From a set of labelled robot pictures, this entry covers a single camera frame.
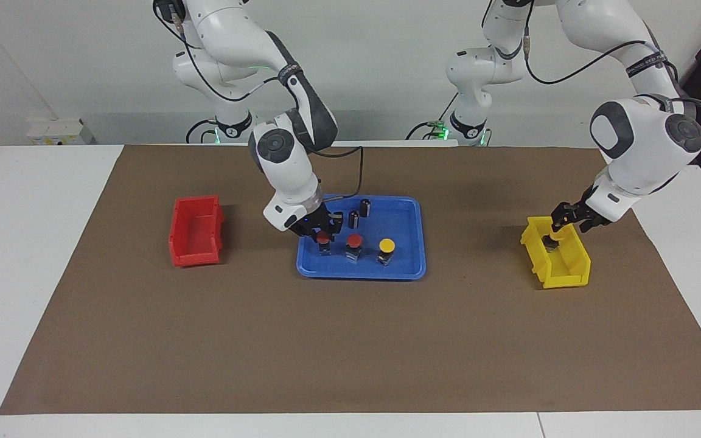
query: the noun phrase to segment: yellow plastic bin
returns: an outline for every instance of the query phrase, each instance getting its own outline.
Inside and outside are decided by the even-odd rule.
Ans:
[[[591,258],[577,230],[572,224],[562,228],[556,234],[559,249],[548,252],[542,238],[553,232],[551,225],[551,217],[530,217],[529,226],[523,232],[521,245],[529,252],[534,265],[532,272],[537,274],[546,289],[588,285]]]

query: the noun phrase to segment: bottle with red cap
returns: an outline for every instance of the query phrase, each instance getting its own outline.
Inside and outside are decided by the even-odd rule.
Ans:
[[[318,242],[318,252],[322,256],[326,255],[332,255],[332,244],[331,244],[331,237],[329,237],[329,233],[327,232],[318,232],[318,235],[315,236],[315,241]]]
[[[353,261],[358,261],[361,257],[361,244],[364,243],[362,236],[358,234],[349,235],[345,242],[345,256]]]

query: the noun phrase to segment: white wall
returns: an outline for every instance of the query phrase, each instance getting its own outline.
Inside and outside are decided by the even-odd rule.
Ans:
[[[701,0],[631,3],[685,72],[701,48]],[[336,112],[341,139],[397,139],[439,116],[453,96],[445,60],[484,45],[485,5],[251,0],[247,8],[300,61]],[[596,55],[567,41],[554,6],[535,11],[532,32],[532,63],[542,77],[561,77]],[[192,122],[212,116],[205,99],[173,77],[181,46],[156,22],[150,0],[0,0],[0,48],[0,144],[27,142],[26,120],[50,110],[82,117],[101,142],[181,142]],[[262,89],[251,107],[264,116],[289,108],[281,88]],[[562,85],[525,78],[490,90],[496,144],[588,147],[596,107],[634,92],[613,59]]]

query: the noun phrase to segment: red tray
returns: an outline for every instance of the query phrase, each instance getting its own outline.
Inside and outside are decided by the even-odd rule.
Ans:
[[[221,225],[225,221],[218,196],[175,202],[169,249],[177,267],[220,263]]]

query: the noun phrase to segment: brown table surface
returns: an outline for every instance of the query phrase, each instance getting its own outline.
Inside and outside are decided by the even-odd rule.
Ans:
[[[353,158],[314,158],[328,192]],[[363,192],[420,201],[428,274],[308,280],[245,149],[125,147],[0,414],[701,409],[701,329],[633,214],[542,291],[526,217],[603,166],[567,149],[372,149]],[[170,264],[175,199],[219,194],[226,263]]]

